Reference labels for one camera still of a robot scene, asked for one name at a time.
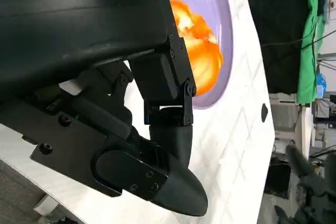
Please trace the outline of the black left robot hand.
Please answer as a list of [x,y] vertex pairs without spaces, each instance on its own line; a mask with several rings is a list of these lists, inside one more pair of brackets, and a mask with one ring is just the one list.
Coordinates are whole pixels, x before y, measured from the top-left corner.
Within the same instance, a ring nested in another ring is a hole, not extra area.
[[170,0],[1,0],[1,123],[46,167],[203,216],[195,95]]

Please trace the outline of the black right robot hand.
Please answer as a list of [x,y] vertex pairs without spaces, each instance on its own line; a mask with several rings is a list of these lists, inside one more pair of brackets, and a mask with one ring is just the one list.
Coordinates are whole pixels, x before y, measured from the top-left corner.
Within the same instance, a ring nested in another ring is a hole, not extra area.
[[324,160],[324,176],[314,172],[311,164],[297,147],[286,147],[286,157],[291,169],[299,177],[299,185],[306,191],[306,202],[293,217],[274,206],[278,223],[335,223],[335,154]]

